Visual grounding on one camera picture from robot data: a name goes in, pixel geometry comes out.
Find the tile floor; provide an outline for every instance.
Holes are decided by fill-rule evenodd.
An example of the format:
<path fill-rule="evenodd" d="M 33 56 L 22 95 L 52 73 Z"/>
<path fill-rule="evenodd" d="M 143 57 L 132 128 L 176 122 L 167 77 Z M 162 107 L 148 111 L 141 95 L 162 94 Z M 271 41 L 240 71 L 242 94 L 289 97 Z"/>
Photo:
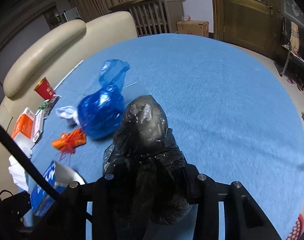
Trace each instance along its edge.
<path fill-rule="evenodd" d="M 243 50 L 244 52 L 246 52 L 247 54 L 251 55 L 252 57 L 254 57 L 255 59 L 257 59 L 259 62 L 261 62 L 266 68 L 268 68 L 273 74 L 274 76 L 279 80 L 279 82 L 283 85 L 283 87 L 285 88 L 285 90 L 287 91 L 288 95 L 290 96 L 291 100 L 293 101 L 297 112 L 299 114 L 299 116 L 302 115 L 302 113 L 304 113 L 304 91 L 299 91 L 297 88 L 296 84 L 290 84 L 289 82 L 287 82 L 287 76 L 283 75 L 282 77 L 278 74 L 278 71 L 274 65 L 274 61 L 262 56 L 261 54 L 258 54 L 256 52 L 253 52 L 251 50 L 248 49 L 244 49 L 238 46 L 235 46 L 238 49 Z M 304 130 L 304 121 L 303 119 L 301 119 L 302 122 L 302 127 Z M 301 215 L 304 218 L 304 204 L 302 206 L 301 209 Z"/>

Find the cardboard box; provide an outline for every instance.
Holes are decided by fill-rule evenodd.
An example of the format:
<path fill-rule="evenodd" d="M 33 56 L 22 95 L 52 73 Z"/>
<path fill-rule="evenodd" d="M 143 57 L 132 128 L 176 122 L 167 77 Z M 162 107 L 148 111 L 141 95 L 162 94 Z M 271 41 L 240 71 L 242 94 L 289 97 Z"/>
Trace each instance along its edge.
<path fill-rule="evenodd" d="M 177 23 L 177 31 L 180 34 L 193 34 L 208 37 L 207 21 L 180 21 Z"/>

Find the red slipper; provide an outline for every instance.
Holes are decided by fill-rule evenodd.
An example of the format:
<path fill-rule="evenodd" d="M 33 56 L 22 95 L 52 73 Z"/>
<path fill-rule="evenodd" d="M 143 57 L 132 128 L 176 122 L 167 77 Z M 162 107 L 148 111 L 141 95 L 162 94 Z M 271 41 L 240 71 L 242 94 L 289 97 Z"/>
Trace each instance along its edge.
<path fill-rule="evenodd" d="M 294 82 L 291 78 L 287 78 L 286 80 L 287 80 L 287 82 L 290 83 L 290 84 L 295 84 L 295 82 Z"/>

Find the red cup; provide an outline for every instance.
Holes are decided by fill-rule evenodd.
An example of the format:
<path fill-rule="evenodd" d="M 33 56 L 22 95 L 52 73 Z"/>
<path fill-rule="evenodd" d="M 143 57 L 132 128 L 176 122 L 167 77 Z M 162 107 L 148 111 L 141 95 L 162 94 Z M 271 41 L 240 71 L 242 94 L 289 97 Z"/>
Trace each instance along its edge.
<path fill-rule="evenodd" d="M 51 99 L 55 94 L 53 88 L 49 84 L 47 78 L 43 78 L 35 87 L 36 91 L 44 100 Z"/>

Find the metal bolt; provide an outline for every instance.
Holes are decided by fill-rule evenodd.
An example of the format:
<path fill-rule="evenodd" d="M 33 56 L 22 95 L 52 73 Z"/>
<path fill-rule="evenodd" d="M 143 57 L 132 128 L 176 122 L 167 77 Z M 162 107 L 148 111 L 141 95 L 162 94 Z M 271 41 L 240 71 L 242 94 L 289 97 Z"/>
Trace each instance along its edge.
<path fill-rule="evenodd" d="M 114 175 L 113 174 L 107 174 L 107 175 L 104 176 L 104 178 L 107 179 L 107 180 L 111 180 L 111 179 L 114 178 Z"/>
<path fill-rule="evenodd" d="M 235 187 L 241 187 L 241 186 L 242 186 L 242 183 L 240 183 L 239 181 L 234 181 L 234 182 L 233 182 L 233 185 L 234 185 Z"/>
<path fill-rule="evenodd" d="M 77 181 L 73 181 L 73 182 L 71 182 L 71 183 L 69 184 L 69 186 L 70 186 L 71 188 L 76 188 L 76 187 L 78 186 L 78 183 L 77 183 Z"/>
<path fill-rule="evenodd" d="M 197 178 L 199 179 L 199 180 L 206 180 L 206 175 L 205 174 L 199 174 L 199 175 L 197 175 Z"/>

